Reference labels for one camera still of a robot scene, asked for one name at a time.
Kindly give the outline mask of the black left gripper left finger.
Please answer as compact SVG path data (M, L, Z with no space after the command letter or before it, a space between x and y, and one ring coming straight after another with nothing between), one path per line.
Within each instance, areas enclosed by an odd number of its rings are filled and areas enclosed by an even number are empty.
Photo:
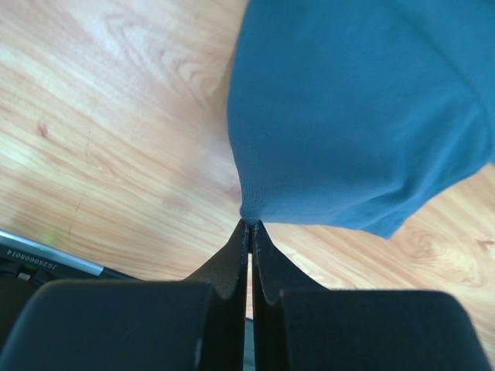
M180 281L1 276L3 370L240 370L248 225Z

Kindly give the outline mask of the blue-grey t-shirt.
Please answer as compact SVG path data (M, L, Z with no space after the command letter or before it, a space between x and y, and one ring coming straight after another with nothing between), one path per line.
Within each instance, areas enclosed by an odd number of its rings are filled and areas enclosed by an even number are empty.
M388 238L494 160L494 3L252 1L227 123L244 220Z

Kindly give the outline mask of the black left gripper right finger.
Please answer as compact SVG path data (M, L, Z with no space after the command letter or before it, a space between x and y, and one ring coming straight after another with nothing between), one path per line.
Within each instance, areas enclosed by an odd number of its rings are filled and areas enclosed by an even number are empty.
M251 228L259 370L488 370L463 306L442 291L328 289Z

